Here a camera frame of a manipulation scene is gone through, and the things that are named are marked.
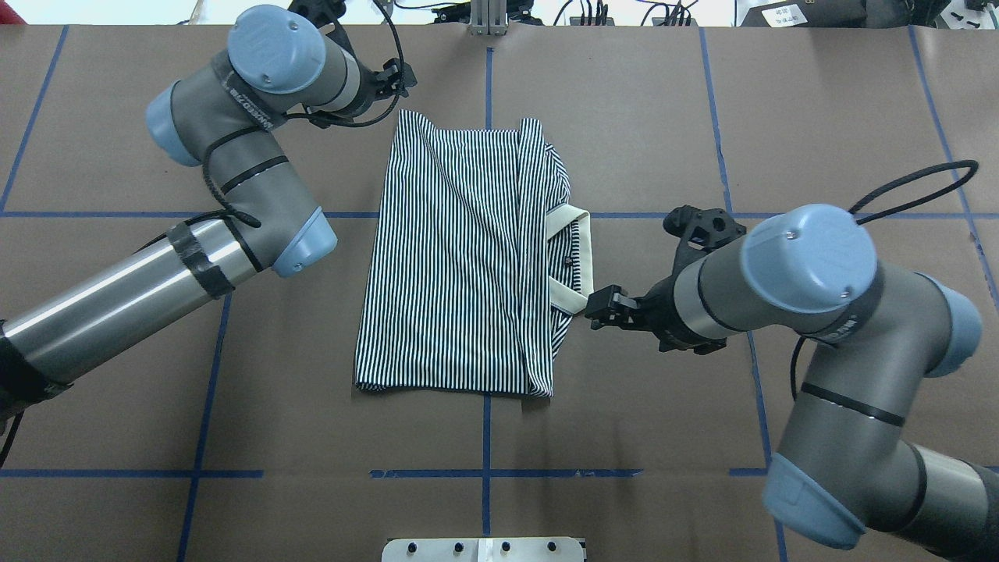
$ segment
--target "white label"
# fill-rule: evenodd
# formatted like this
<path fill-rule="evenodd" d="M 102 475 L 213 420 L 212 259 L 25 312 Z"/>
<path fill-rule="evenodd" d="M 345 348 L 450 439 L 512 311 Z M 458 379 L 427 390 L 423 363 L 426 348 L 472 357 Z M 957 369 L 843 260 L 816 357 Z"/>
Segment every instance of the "white label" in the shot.
<path fill-rule="evenodd" d="M 805 15 L 801 13 L 801 8 L 797 4 L 770 8 L 769 10 L 763 10 L 761 13 L 766 18 L 766 23 L 770 24 L 770 27 L 790 27 L 792 25 L 808 23 L 808 20 L 805 19 Z"/>

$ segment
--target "white strap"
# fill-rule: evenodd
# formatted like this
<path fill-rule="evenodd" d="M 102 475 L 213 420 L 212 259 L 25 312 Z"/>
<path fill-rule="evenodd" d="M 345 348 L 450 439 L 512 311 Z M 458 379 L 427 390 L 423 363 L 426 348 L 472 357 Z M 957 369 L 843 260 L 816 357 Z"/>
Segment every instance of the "white strap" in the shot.
<path fill-rule="evenodd" d="M 555 234 L 573 221 L 579 222 L 579 284 L 580 292 L 573 291 L 553 277 L 548 277 L 548 294 L 551 305 L 568 314 L 578 314 L 586 308 L 586 297 L 593 292 L 593 250 L 589 237 L 589 211 L 565 204 L 548 212 L 544 221 L 544 239 Z"/>

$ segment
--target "striped shirt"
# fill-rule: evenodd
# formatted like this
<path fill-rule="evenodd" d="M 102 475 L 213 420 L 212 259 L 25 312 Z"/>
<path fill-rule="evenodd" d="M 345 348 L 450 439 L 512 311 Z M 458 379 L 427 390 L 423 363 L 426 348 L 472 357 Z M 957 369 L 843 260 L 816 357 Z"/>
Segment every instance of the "striped shirt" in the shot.
<path fill-rule="evenodd" d="M 568 196 L 535 120 L 445 130 L 400 112 L 357 386 L 551 396 L 552 359 L 592 291 L 588 214 L 566 206 Z M 565 224 L 553 225 L 556 216 Z M 558 285 L 572 302 L 550 303 Z"/>

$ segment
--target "striped garment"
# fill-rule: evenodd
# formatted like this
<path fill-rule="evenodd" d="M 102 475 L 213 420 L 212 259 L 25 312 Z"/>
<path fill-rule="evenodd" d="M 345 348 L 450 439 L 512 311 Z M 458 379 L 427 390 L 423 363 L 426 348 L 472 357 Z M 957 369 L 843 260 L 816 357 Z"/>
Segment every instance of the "striped garment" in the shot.
<path fill-rule="evenodd" d="M 358 338 L 363 390 L 551 396 L 592 292 L 589 214 L 541 126 L 438 129 L 400 112 Z"/>

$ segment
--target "light blue joint cap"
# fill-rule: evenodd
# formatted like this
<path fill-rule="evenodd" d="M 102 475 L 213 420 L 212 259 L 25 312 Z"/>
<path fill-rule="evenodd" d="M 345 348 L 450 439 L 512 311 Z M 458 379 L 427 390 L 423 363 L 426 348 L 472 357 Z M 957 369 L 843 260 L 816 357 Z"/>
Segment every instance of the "light blue joint cap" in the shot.
<path fill-rule="evenodd" d="M 278 6 L 254 6 L 240 14 L 227 47 L 236 72 L 271 94 L 308 88 L 326 64 L 326 41 L 319 30 Z"/>
<path fill-rule="evenodd" d="M 760 223 L 746 236 L 739 265 L 766 302 L 820 314 L 846 306 L 870 287 L 877 253 L 852 215 L 815 203 Z"/>
<path fill-rule="evenodd" d="M 171 84 L 146 106 L 146 128 L 149 129 L 149 134 L 156 144 L 166 151 L 174 162 L 184 166 L 197 166 L 201 161 L 188 152 L 181 142 L 177 125 L 174 124 L 174 110 L 170 100 L 174 94 L 174 87 L 179 82 L 180 80 Z"/>
<path fill-rule="evenodd" d="M 832 548 L 850 550 L 866 532 L 856 515 L 780 453 L 770 461 L 763 506 L 784 525 Z"/>
<path fill-rule="evenodd" d="M 941 284 L 925 273 L 918 271 L 916 273 L 929 279 L 937 286 L 937 289 L 943 293 L 943 298 L 947 301 L 947 308 L 950 310 L 950 342 L 947 343 L 947 351 L 936 367 L 933 367 L 925 376 L 936 378 L 949 375 L 960 368 L 965 359 L 975 354 L 978 341 L 982 338 L 982 316 L 978 313 L 975 305 L 968 300 L 968 297 Z"/>
<path fill-rule="evenodd" d="M 323 208 L 317 207 L 302 230 L 295 235 L 292 243 L 285 248 L 274 262 L 274 270 L 282 277 L 291 277 L 319 261 L 337 247 L 337 235 L 330 227 L 330 221 L 323 215 Z"/>

